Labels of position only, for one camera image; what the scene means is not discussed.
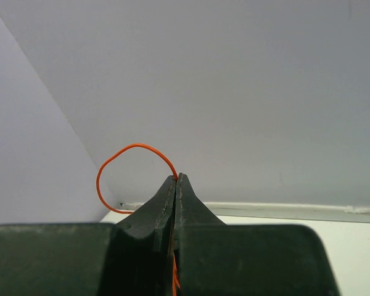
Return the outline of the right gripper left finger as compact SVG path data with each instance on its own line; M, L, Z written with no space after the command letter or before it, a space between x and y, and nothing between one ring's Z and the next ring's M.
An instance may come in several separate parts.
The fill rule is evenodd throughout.
M115 224L0 225L0 295L171 295L175 189Z

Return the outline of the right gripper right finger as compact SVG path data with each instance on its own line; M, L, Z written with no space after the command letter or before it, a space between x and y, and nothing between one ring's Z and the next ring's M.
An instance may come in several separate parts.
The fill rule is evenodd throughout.
M301 224L228 225L176 182L180 295L338 295L324 245Z

